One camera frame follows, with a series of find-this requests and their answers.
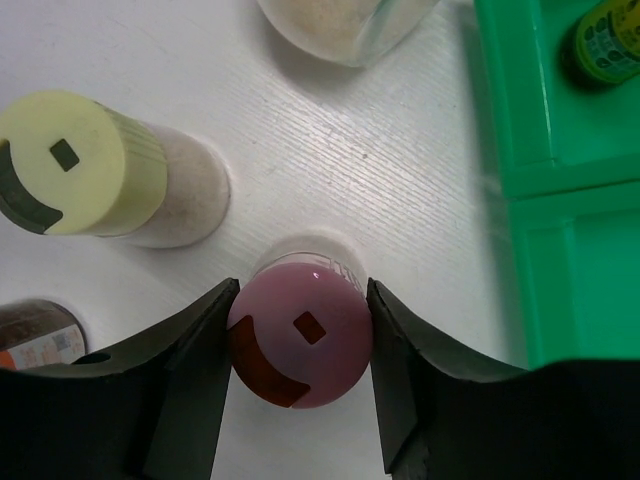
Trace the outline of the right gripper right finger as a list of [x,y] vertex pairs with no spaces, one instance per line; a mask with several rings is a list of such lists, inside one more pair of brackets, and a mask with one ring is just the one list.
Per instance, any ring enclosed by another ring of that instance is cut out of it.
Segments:
[[639,364],[527,371],[427,323],[370,280],[384,469],[394,479],[635,479]]

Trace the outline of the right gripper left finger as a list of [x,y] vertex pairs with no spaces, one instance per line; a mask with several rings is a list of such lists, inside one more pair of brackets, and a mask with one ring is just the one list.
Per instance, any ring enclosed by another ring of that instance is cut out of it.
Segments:
[[207,479],[230,377],[226,279],[76,362],[1,374],[5,479]]

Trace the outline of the silver lid spice jar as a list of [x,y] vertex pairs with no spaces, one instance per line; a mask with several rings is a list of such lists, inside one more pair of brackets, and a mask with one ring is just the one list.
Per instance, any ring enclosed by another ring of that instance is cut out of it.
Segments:
[[26,299],[1,306],[1,368],[71,364],[87,354],[84,330],[58,303]]

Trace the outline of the pink cap spice shaker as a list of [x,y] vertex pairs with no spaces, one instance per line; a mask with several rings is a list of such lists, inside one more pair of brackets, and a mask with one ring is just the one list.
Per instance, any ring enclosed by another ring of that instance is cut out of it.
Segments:
[[346,394],[373,349],[367,277],[354,251],[327,232],[268,250],[227,319],[232,365],[258,397],[310,409]]

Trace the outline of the yellow cap spice shaker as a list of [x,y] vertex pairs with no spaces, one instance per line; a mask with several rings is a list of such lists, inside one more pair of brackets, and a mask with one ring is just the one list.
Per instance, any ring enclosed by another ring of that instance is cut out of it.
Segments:
[[61,90],[1,113],[1,212],[38,235],[197,243],[231,198],[224,161],[186,133]]

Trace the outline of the clear glass jar white powder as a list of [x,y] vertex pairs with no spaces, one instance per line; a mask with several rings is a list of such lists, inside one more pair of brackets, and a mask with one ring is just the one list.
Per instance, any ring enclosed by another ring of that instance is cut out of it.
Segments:
[[437,3],[428,0],[260,1],[270,24],[290,43],[331,63],[361,67],[404,40]]

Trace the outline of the green label sauce bottle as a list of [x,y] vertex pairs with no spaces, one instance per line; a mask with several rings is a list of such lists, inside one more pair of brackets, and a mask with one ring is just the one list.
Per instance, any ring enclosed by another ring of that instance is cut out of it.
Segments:
[[593,88],[639,75],[639,2],[601,1],[568,31],[561,50],[566,73]]

